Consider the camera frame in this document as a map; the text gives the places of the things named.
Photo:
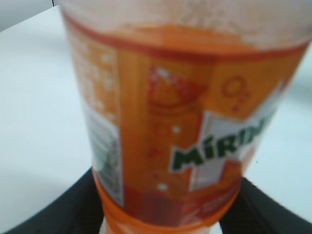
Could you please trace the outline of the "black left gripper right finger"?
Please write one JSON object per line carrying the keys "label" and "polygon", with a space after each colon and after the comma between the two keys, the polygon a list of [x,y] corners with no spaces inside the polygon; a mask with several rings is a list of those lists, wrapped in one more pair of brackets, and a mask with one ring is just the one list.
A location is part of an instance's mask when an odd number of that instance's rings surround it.
{"label": "black left gripper right finger", "polygon": [[246,178],[220,219],[224,234],[310,234],[312,224],[281,206]]}

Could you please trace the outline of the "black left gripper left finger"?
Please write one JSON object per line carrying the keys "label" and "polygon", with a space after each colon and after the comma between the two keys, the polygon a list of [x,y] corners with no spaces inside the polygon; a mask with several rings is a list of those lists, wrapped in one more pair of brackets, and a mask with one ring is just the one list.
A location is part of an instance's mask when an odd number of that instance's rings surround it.
{"label": "black left gripper left finger", "polygon": [[46,208],[12,228],[11,234],[98,234],[104,214],[89,169]]}

